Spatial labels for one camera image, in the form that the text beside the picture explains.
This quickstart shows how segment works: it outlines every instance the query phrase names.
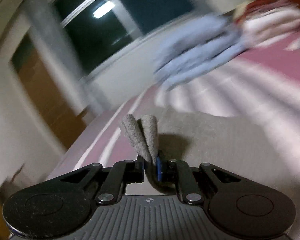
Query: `wooden door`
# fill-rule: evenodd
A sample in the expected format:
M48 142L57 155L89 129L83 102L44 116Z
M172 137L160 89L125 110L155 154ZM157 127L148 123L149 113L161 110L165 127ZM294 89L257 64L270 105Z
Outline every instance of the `wooden door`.
M27 35L16 50L12 63L40 115L69 149L86 125L61 95Z

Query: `metal screw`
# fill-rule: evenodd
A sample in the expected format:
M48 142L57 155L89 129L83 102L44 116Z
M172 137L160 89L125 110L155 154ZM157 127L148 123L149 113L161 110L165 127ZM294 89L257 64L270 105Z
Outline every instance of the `metal screw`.
M197 193L190 193L186 195L186 199L189 200L190 202L199 201L201 199L201 195Z
M101 195L98 196L98 199L101 201L110 201L114 199L114 196L112 194L109 193L103 193Z

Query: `ribbed gray plastic surface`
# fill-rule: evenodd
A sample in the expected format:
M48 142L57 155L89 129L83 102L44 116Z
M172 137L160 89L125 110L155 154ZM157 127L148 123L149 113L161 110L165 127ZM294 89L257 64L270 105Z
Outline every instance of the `ribbed gray plastic surface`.
M15 236L11 240L21 240ZM58 240L238 240L216 228L200 207L177 196L123 196L101 206L83 227ZM277 240L288 240L281 236Z

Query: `circular black pad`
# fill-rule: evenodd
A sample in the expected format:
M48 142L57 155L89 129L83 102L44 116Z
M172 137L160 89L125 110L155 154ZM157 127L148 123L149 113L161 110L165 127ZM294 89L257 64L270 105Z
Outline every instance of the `circular black pad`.
M209 214L220 227L238 237L278 237L293 224L295 206L286 195L270 188L260 193L217 193L210 201Z
M3 216L14 234L52 238L83 225L90 213L84 192L68 183L53 188L43 184L26 188L4 203Z
M274 206L270 199L260 195L246 195L237 200L237 208L244 214L261 217L269 214Z

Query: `light blue towel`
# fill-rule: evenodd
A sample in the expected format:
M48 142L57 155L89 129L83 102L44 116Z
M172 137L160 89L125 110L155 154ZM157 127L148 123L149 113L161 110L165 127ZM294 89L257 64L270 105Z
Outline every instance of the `light blue towel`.
M203 45L206 41L220 35L228 25L229 20L226 17L218 17L211 13L178 27L159 46L154 60L156 69L160 69L184 51Z
M228 49L221 52L218 56L214 57L212 60L208 60L200 65L197 65L196 67L189 69L186 72L182 72L176 75L172 75L169 78L167 78L163 83L162 87L169 90L174 88L176 85L179 85L181 83L186 83L191 81L192 79L199 77L201 75L204 75L208 73L209 71L224 65L237 55L239 55L241 52L245 50L245 47L243 45L243 42L238 42Z
M178 28L160 46L155 77L169 89L225 64L244 50L238 28L225 17L206 15Z

